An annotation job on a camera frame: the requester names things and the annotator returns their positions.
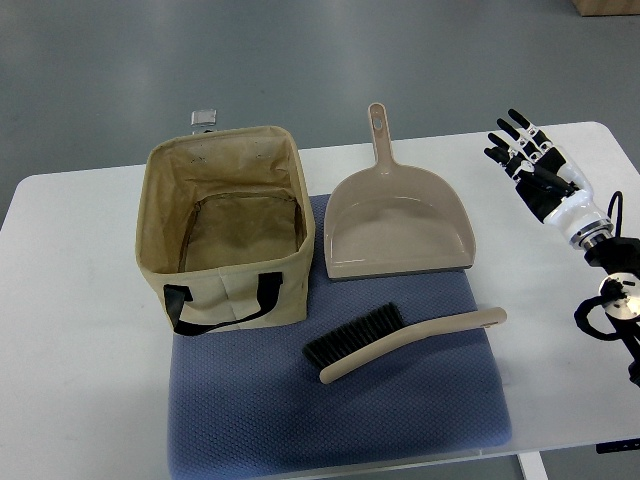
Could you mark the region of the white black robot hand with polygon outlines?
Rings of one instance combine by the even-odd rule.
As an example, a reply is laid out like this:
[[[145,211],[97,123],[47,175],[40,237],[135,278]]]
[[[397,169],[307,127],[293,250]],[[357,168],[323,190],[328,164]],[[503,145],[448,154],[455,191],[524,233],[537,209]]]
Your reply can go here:
[[[575,249],[589,250],[613,237],[610,216],[594,202],[591,183],[571,157],[515,109],[488,135],[484,150],[514,182],[515,191],[542,224],[556,228]]]

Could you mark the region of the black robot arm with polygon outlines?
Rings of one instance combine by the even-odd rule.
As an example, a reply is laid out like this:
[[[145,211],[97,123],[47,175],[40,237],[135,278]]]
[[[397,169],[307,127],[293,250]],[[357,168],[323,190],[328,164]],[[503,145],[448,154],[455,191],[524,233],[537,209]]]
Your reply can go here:
[[[606,272],[598,294],[581,302],[574,312],[577,327],[585,334],[605,342],[620,341],[632,357],[629,380],[639,383],[639,240],[624,237],[623,193],[613,193],[607,217],[579,230],[577,245],[585,251],[584,259],[591,267]],[[591,324],[589,315],[603,309],[613,330],[603,332]]]

